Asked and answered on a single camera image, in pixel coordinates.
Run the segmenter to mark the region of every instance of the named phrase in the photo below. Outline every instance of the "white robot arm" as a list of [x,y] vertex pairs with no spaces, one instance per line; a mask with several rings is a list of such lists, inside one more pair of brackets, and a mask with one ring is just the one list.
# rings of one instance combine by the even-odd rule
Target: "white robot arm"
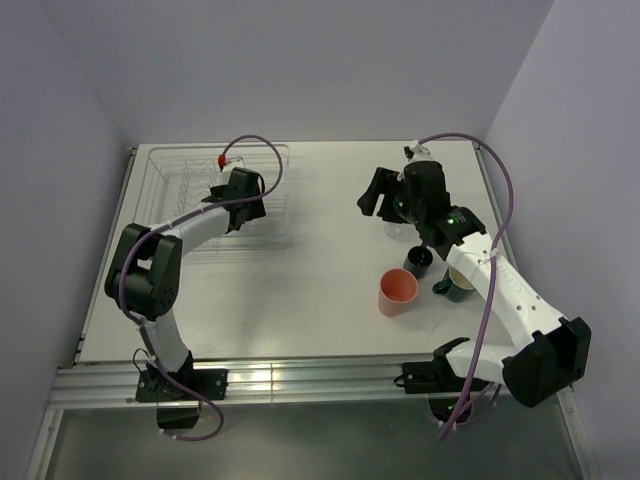
[[[182,240],[182,257],[212,238],[229,231],[230,213],[223,208],[210,210],[202,215],[163,233]],[[173,307],[154,320],[143,319],[145,330],[153,349],[168,372],[177,372],[189,357],[189,349],[183,343],[176,325]]]
[[[491,256],[497,255],[492,310],[509,332],[513,346],[483,345],[474,378],[506,385],[520,403],[533,407],[583,376],[591,339],[587,324],[579,317],[567,320],[506,258],[492,252],[492,238],[482,222],[468,208],[451,205],[439,163],[411,161],[402,174],[378,168],[358,200],[364,215],[374,213],[380,195],[384,199],[378,216],[387,222],[414,225],[422,241],[485,299]],[[470,371],[475,347],[470,339],[459,338],[437,349],[429,368],[412,375],[413,387],[405,378],[407,393],[460,388],[459,380]]]
[[[169,226],[145,242],[136,253],[125,278],[124,298],[128,309],[138,315],[138,326],[148,336],[156,358],[161,359],[163,368],[176,378],[189,377],[193,368],[193,358],[180,337],[173,312],[182,257],[204,242],[238,230],[245,222],[266,215],[261,199],[233,202],[261,193],[257,172],[235,167],[230,173],[225,172],[225,177],[228,183],[212,187],[211,195],[194,210],[198,215],[192,215],[173,228]],[[224,205],[230,202],[235,204],[207,210],[211,203]],[[125,259],[142,236],[158,230],[160,226],[144,227],[132,223],[123,230],[105,281],[106,294],[116,302],[119,303]],[[148,260],[151,264],[147,268],[141,263]]]

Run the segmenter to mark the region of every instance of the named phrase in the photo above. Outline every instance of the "dish drying rack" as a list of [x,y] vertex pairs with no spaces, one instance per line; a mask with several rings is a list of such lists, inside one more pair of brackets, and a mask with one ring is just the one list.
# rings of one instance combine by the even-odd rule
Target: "dish drying rack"
[[[289,241],[287,177],[289,148],[276,144],[283,161],[278,187],[264,198],[267,216],[248,222],[239,231],[214,238],[194,249],[185,260],[234,260],[251,252],[286,248]],[[149,152],[134,221],[153,225],[172,220],[196,208],[209,188],[222,184],[217,165],[223,147],[158,147]],[[278,176],[278,160],[262,145],[234,146],[228,159],[242,157],[244,166],[262,174],[266,187]]]

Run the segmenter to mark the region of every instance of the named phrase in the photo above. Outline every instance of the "gray wall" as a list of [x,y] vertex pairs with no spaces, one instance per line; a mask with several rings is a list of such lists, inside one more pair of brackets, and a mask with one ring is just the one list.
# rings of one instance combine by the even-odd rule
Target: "gray wall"
[[124,149],[35,0],[0,2],[0,65],[0,478],[13,480],[72,358]]
[[485,134],[552,0],[42,0],[131,143]]
[[556,1],[488,136],[516,182],[519,266],[592,327],[576,390],[608,479],[640,471],[639,19],[637,0]]

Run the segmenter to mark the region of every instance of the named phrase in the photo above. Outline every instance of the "orange cup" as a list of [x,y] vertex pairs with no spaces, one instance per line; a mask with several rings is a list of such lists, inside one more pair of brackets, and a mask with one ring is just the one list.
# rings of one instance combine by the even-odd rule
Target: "orange cup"
[[418,294],[418,281],[411,272],[394,268],[380,279],[378,309],[387,317],[395,317],[407,308]]

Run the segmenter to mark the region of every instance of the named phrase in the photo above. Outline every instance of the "white tabletop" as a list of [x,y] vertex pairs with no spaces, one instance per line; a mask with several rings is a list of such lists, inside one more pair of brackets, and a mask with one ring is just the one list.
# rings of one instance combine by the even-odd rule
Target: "white tabletop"
[[[435,258],[410,311],[387,318],[377,309],[382,274],[402,266],[417,234],[386,236],[378,217],[356,200],[378,166],[400,170],[406,142],[294,142],[288,177],[289,247],[238,262],[182,268],[176,319],[197,359],[291,358],[425,353],[456,337],[475,338],[484,301],[452,304],[431,293],[445,264]],[[133,221],[147,155],[141,145],[112,242]],[[495,235],[496,219],[470,142],[429,145],[444,166],[452,202],[471,208]],[[127,361],[142,342],[133,324],[100,289],[87,317],[80,360]],[[497,318],[485,342],[510,345]]]

